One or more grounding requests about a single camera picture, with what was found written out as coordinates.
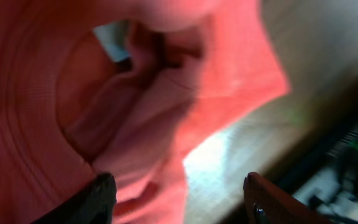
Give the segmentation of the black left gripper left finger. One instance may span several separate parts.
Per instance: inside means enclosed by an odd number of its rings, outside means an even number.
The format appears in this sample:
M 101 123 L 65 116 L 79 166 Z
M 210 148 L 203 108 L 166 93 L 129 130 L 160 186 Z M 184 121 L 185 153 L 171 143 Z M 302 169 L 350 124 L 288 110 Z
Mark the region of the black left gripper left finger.
M 114 176 L 103 173 L 32 224 L 111 224 L 116 193 Z

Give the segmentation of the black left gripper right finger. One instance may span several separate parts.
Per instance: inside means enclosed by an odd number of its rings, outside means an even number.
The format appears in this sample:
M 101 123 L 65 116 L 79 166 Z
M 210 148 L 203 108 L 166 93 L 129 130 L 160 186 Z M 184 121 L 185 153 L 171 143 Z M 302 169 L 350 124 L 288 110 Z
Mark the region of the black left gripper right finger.
M 244 205 L 250 223 L 261 223 L 257 215 L 263 210 L 271 224 L 330 224 L 331 221 L 310 210 L 306 205 L 256 172 L 244 180 Z

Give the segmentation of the red orange t-shirt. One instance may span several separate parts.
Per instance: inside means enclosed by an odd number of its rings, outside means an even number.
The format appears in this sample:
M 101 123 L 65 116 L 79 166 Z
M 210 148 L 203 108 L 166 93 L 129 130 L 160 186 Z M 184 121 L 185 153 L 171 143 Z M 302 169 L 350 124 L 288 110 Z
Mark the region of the red orange t-shirt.
M 0 1 L 0 223 L 98 175 L 112 223 L 182 223 L 184 157 L 288 90 L 260 1 Z

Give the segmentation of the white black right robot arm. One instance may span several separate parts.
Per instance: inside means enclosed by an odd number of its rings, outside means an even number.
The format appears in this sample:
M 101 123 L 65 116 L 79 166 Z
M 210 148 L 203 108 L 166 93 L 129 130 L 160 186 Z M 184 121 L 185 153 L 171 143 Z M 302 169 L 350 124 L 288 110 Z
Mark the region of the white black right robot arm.
M 292 196 L 331 223 L 358 223 L 358 123 L 324 158 Z

